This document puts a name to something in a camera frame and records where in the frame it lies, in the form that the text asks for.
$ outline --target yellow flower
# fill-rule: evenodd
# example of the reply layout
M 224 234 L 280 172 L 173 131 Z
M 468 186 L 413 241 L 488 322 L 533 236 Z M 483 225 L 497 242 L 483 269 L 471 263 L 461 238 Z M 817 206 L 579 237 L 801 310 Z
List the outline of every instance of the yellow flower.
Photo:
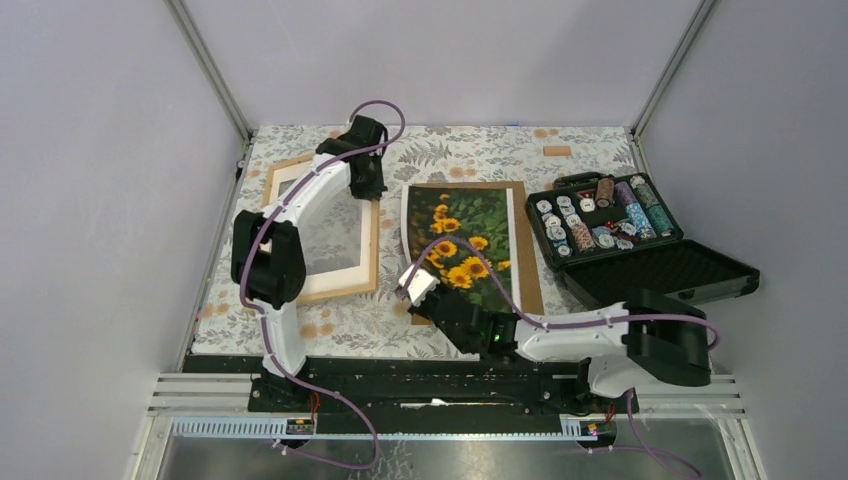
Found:
M 471 275 L 475 280 L 478 278 L 486 278 L 489 276 L 489 271 L 486 270 L 486 265 L 477 257 L 468 257 L 462 262 L 462 268 Z
M 434 267 L 441 270 L 441 269 L 445 268 L 445 266 L 442 264 L 442 262 L 439 261 L 439 258 L 440 258 L 439 253 L 436 252 L 436 251 L 431 251 L 430 253 L 427 254 L 427 260 L 429 260 L 430 263 L 432 263 Z
M 433 251 L 438 253 L 440 257 L 452 257 L 456 255 L 456 245 L 450 240 L 445 240 L 436 245 Z
M 459 230 L 460 226 L 462 226 L 462 223 L 455 218 L 446 218 L 441 221 L 441 224 L 445 232 L 455 232 Z
M 477 250 L 483 250 L 489 246 L 489 241 L 483 237 L 471 237 L 468 241 L 471 242 L 471 246 Z
M 453 267 L 448 272 L 448 281 L 454 287 L 471 288 L 471 275 L 462 267 Z

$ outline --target white wall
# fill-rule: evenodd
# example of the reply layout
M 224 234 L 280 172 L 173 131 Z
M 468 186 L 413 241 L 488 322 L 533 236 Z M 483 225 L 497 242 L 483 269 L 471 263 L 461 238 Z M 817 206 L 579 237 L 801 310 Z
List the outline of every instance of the white wall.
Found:
M 247 120 L 630 125 L 698 0 L 189 0 Z
M 763 272 L 706 310 L 771 480 L 843 478 L 848 3 L 722 2 L 645 138 L 687 235 Z
M 0 476 L 119 478 L 238 140 L 160 1 L 4 1 L 0 65 Z

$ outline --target floral tablecloth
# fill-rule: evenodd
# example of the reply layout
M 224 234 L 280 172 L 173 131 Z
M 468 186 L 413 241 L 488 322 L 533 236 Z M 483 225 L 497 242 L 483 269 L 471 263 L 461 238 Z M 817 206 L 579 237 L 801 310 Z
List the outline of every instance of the floral tablecloth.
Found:
M 254 141 L 233 217 L 262 203 L 268 168 L 313 150 L 339 127 L 265 126 Z M 397 127 L 390 127 L 390 135 Z M 545 157 L 545 145 L 569 145 L 570 157 Z M 379 287 L 373 293 L 298 306 L 300 334 L 313 356 L 375 358 L 458 358 L 462 356 L 431 325 L 412 325 L 407 305 L 395 296 L 397 279 L 408 266 L 400 236 L 400 199 L 404 184 L 426 182 L 525 182 L 527 193 L 551 188 L 562 175 L 599 171 L 625 175 L 636 171 L 622 127 L 408 127 L 388 148 L 383 176 L 388 192 L 380 203 Z M 320 231 L 351 229 L 343 218 L 327 215 Z M 334 235 L 310 238 L 333 238 Z M 313 252 L 335 251 L 312 245 Z M 579 311 L 582 306 L 554 283 L 534 244 L 545 313 Z M 256 317 L 242 308 L 238 286 L 229 278 L 232 228 L 218 258 L 205 306 L 198 313 L 194 354 L 261 355 Z

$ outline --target glass pane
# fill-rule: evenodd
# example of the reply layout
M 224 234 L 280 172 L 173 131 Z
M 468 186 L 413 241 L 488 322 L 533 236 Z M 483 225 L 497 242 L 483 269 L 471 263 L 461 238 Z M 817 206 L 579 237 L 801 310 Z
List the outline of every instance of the glass pane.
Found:
M 294 180 L 280 182 L 280 195 Z M 362 203 L 348 190 L 336 195 L 309 221 L 298 225 L 306 274 L 314 275 L 359 265 L 362 231 Z
M 652 420 L 650 430 L 640 422 L 652 447 L 669 450 L 697 466 L 705 478 L 733 478 L 719 431 L 709 420 Z M 636 445 L 626 422 L 619 422 L 616 445 Z M 322 479 L 669 479 L 645 453 L 616 452 L 588 455 L 572 442 L 537 441 L 384 441 L 380 466 L 369 472 L 350 472 L 295 455 L 282 456 L 271 441 L 173 438 L 163 479 L 278 480 Z M 302 447 L 334 460 L 362 463 L 373 455 L 366 441 L 313 441 Z

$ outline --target wooden picture frame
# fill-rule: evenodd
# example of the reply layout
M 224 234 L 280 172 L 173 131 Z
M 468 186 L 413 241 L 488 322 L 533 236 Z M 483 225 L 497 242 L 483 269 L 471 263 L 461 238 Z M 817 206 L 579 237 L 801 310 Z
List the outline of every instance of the wooden picture frame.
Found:
M 308 168 L 314 153 L 272 165 L 265 181 L 262 206 L 279 195 L 282 182 L 294 180 Z M 377 265 L 379 264 L 380 201 L 362 200 L 359 264 L 355 267 L 332 270 L 306 276 L 297 303 L 313 303 L 330 298 L 357 295 L 377 290 Z

